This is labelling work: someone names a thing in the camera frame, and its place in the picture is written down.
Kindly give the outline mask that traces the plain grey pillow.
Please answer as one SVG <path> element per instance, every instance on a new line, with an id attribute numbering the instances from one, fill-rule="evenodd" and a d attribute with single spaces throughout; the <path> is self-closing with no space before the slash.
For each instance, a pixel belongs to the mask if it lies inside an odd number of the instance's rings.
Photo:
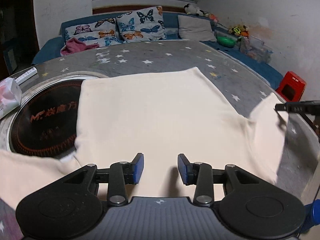
<path id="1" fill-rule="evenodd" d="M 178 15 L 178 34 L 182 39 L 192 41 L 216 41 L 209 20 Z"/>

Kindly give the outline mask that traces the grey star pattern table cover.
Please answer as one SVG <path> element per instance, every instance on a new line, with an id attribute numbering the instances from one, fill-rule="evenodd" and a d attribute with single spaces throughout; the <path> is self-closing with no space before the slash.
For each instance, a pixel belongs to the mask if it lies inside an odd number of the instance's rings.
<path id="1" fill-rule="evenodd" d="M 21 86 L 21 106 L 1 121 L 1 151 L 15 153 L 9 146 L 13 119 L 48 85 L 191 68 L 245 118 L 271 93 L 283 102 L 238 61 L 200 42 L 164 40 L 91 49 L 36 66 L 37 74 Z M 319 153 L 317 136 L 300 116 L 276 112 L 288 115 L 282 155 L 289 144 L 303 157 Z M 135 196 L 138 184 L 111 183 L 110 166 L 87 164 L 25 196 L 16 208 L 1 199 L 1 239 L 296 239 L 304 206 L 319 186 L 314 176 L 296 197 L 288 192 L 297 182 L 296 172 L 283 179 L 279 167 L 275 184 L 234 164 L 212 167 L 212 175 L 212 184 L 200 178 L 196 185 L 183 184 L 194 187 L 192 197 Z"/>

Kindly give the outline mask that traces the green bowl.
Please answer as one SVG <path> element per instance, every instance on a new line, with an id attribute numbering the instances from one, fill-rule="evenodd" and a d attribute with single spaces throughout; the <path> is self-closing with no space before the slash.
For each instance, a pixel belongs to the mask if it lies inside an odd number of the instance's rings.
<path id="1" fill-rule="evenodd" d="M 237 39 L 233 39 L 230 37 L 224 37 L 224 36 L 217 36 L 216 39 L 217 39 L 217 42 L 219 45 L 227 47 L 227 48 L 233 48 L 238 41 Z"/>

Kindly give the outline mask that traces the right butterfly pattern pillow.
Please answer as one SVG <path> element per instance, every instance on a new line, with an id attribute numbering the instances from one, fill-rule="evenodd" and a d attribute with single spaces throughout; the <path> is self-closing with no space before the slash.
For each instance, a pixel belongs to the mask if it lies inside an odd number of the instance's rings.
<path id="1" fill-rule="evenodd" d="M 161 5 L 125 12 L 116 18 L 120 35 L 126 42 L 165 40 L 167 38 Z"/>

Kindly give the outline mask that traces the pink garment on sofa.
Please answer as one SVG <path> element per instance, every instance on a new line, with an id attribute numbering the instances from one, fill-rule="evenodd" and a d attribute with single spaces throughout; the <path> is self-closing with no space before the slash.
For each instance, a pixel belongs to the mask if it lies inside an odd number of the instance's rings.
<path id="1" fill-rule="evenodd" d="M 85 44 L 79 41 L 77 38 L 70 38 L 66 44 L 61 48 L 60 55 L 66 56 L 86 50 L 99 48 L 99 44 Z"/>

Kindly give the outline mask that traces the cream white sweatshirt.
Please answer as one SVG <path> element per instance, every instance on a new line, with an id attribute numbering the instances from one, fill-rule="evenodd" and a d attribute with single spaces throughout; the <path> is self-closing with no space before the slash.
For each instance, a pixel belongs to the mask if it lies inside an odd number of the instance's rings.
<path id="1" fill-rule="evenodd" d="M 177 156 L 222 169 L 234 164 L 269 183 L 277 181 L 288 115 L 271 93 L 240 115 L 197 68 L 83 82 L 76 154 L 65 161 L 1 151 L 1 199 L 10 207 L 32 192 L 87 165 L 107 168 L 144 154 L 135 196 L 194 194 L 177 171 Z"/>

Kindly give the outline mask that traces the red plastic stool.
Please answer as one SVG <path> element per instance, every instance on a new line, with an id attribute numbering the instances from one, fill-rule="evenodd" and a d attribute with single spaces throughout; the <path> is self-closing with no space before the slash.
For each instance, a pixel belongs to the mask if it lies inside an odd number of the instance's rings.
<path id="1" fill-rule="evenodd" d="M 293 71 L 289 71 L 280 82 L 276 92 L 286 101 L 299 102 L 305 88 L 306 82 Z"/>

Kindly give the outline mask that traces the butterfly pattern pillow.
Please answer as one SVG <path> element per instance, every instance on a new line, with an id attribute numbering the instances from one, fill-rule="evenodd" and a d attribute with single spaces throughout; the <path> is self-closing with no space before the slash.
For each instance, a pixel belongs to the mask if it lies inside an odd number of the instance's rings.
<path id="1" fill-rule="evenodd" d="M 120 39 L 115 18 L 105 18 L 93 23 L 73 25 L 65 29 L 65 40 L 76 38 L 86 45 L 97 44 L 99 47 L 126 43 Z"/>
<path id="2" fill-rule="evenodd" d="M 120 35 L 126 42 L 165 40 L 167 38 L 161 5 L 125 12 L 116 18 Z"/>

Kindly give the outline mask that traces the black round induction cooktop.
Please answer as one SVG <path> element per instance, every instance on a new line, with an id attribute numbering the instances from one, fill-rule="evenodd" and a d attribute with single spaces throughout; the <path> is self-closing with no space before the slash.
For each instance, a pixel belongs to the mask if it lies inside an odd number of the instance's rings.
<path id="1" fill-rule="evenodd" d="M 37 92 L 17 112 L 9 132 L 12 152 L 58 158 L 74 148 L 81 79 L 59 81 Z"/>

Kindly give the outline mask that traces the blue sectional sofa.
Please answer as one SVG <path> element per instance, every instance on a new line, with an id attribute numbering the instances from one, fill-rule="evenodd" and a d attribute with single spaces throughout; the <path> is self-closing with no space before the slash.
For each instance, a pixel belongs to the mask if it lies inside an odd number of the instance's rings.
<path id="1" fill-rule="evenodd" d="M 88 17 L 78 18 L 75 20 L 67 21 L 61 23 L 60 33 L 61 35 L 55 38 L 50 39 L 45 43 L 45 45 L 40 49 L 40 51 L 35 55 L 32 65 L 37 65 L 44 63 L 46 61 L 52 60 L 54 58 L 60 57 L 60 49 L 65 45 L 67 37 L 70 37 L 70 34 L 67 33 L 66 28 L 73 25 L 89 24 L 94 23 L 105 18 L 115 18 L 121 13 L 114 12 L 101 15 L 92 15 Z M 164 27 L 166 31 L 167 38 L 169 40 L 179 40 L 180 36 L 178 34 L 178 12 L 164 12 Z M 273 89 L 277 89 L 280 85 L 283 75 L 280 74 L 277 70 L 271 67 L 266 62 L 258 62 L 255 59 L 250 58 L 244 53 L 239 51 L 240 44 L 236 44 L 234 48 L 224 47 L 217 42 L 206 41 L 204 44 L 228 54 L 229 56 L 239 60 L 244 63 L 248 68 L 251 68 L 254 72 L 262 76 Z"/>

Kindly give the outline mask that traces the clear plastic storage box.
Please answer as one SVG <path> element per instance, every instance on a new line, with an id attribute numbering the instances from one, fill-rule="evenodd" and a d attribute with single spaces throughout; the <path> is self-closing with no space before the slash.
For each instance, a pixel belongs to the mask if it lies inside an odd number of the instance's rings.
<path id="1" fill-rule="evenodd" d="M 273 49 L 255 36 L 242 36 L 239 51 L 259 63 L 269 63 L 273 54 Z"/>

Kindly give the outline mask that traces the white tissue pack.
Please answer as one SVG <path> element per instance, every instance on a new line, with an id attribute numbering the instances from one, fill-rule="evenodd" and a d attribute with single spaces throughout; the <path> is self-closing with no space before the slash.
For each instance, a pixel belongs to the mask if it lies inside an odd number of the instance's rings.
<path id="1" fill-rule="evenodd" d="M 20 106 L 22 90 L 15 79 L 7 77 L 1 81 L 0 87 L 0 119 Z"/>

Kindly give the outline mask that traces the yellow orange toys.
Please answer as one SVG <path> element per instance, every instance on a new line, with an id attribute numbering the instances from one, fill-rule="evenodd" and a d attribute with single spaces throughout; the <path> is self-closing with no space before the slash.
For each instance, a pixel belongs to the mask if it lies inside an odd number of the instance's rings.
<path id="1" fill-rule="evenodd" d="M 235 25 L 228 29 L 228 33 L 237 37 L 249 38 L 249 28 L 245 25 Z"/>

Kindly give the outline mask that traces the black white plush toy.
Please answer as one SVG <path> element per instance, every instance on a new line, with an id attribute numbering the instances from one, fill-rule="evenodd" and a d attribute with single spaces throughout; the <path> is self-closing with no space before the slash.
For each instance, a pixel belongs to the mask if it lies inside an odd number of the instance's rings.
<path id="1" fill-rule="evenodd" d="M 202 17 L 205 17 L 206 16 L 206 12 L 201 10 L 198 6 L 194 5 L 194 4 L 186 4 L 184 6 L 184 10 L 185 10 L 185 13 L 188 14 L 188 15 L 196 15 L 196 16 L 202 16 Z"/>

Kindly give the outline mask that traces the left butterfly pattern pillow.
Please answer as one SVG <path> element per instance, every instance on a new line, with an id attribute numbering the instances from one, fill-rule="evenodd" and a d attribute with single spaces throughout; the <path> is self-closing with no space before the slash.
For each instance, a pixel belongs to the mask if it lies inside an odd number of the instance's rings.
<path id="1" fill-rule="evenodd" d="M 126 43 L 120 39 L 115 18 L 105 18 L 93 23 L 73 25 L 65 29 L 65 40 L 76 38 L 86 45 L 97 44 L 99 47 Z"/>

